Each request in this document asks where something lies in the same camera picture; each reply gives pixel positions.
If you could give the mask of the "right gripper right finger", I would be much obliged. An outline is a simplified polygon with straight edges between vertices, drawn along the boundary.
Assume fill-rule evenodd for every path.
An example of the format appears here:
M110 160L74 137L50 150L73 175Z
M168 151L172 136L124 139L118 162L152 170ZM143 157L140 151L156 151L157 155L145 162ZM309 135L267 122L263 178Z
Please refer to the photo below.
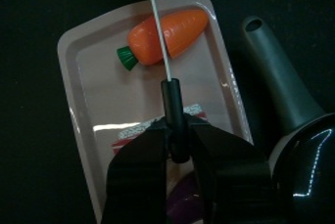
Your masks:
M199 117L188 122L204 224L281 224L262 151Z

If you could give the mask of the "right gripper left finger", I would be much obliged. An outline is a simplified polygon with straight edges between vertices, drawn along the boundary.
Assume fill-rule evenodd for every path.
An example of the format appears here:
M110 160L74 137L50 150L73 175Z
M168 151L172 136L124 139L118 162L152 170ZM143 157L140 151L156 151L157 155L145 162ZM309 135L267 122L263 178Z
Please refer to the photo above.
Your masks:
M101 224L167 223L167 134L160 119L114 156Z

